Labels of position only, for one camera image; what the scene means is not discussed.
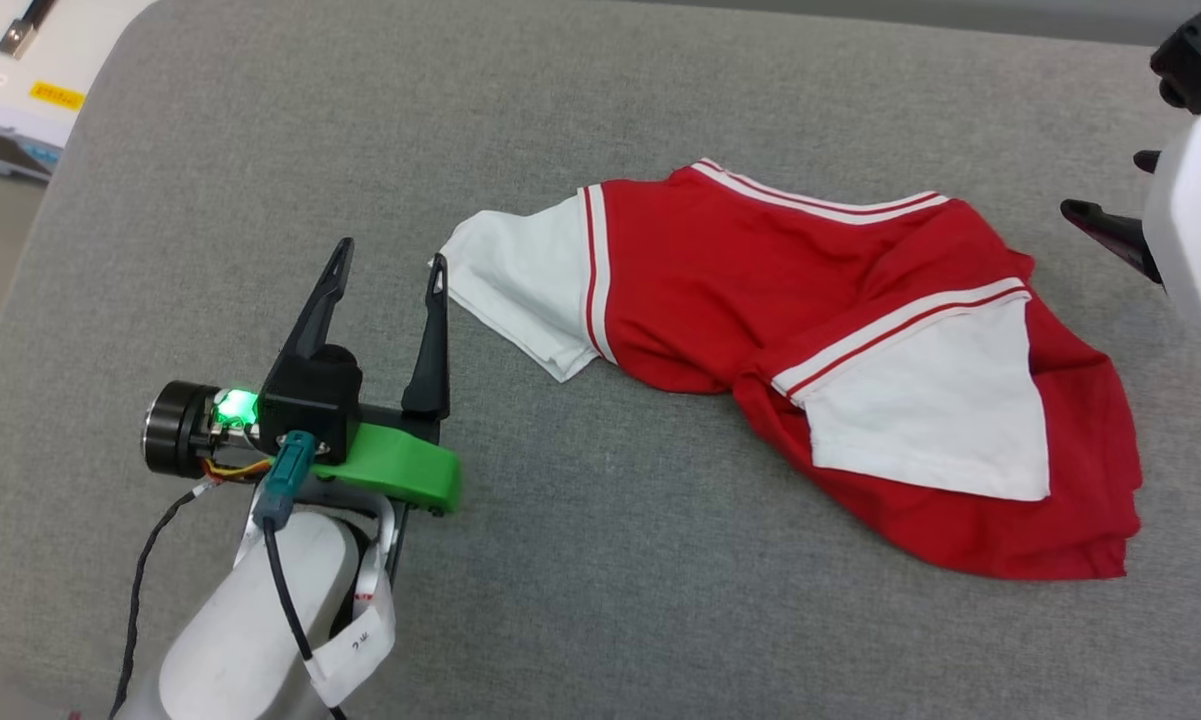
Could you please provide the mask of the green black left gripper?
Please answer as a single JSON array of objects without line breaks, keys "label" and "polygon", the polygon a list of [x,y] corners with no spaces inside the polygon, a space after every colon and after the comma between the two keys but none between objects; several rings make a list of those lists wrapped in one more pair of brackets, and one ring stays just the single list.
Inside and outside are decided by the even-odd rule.
[{"label": "green black left gripper", "polygon": [[[343,299],[355,241],[341,238],[319,274],[277,365],[300,359],[355,365],[347,348],[327,342],[331,313]],[[405,415],[446,420],[450,415],[449,287],[446,256],[430,264],[423,305],[425,328],[411,382],[402,396]],[[147,468],[169,478],[215,482],[262,484],[274,464],[259,439],[258,397],[247,389],[171,382],[147,410],[142,455]],[[390,407],[366,406],[363,421],[341,464],[319,454],[294,502],[362,515],[408,508],[443,516],[458,511],[462,496],[460,462],[436,445],[437,428],[410,427]]]}]

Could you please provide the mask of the red and white shirt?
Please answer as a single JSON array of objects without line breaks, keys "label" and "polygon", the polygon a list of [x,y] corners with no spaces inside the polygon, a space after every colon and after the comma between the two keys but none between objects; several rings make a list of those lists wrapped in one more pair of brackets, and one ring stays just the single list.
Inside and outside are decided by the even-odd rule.
[{"label": "red and white shirt", "polygon": [[452,300],[568,382],[603,359],[752,430],[894,546],[1018,582],[1127,574],[1143,482],[1121,377],[960,199],[853,205],[711,160],[480,211]]}]

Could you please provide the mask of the white equipment case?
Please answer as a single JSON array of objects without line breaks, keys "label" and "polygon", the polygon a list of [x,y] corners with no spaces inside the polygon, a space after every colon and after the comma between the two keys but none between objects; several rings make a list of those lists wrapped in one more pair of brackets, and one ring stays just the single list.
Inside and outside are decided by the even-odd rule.
[{"label": "white equipment case", "polygon": [[[30,0],[0,0],[0,38]],[[156,0],[56,0],[23,59],[0,55],[0,174],[48,182],[92,82]]]}]

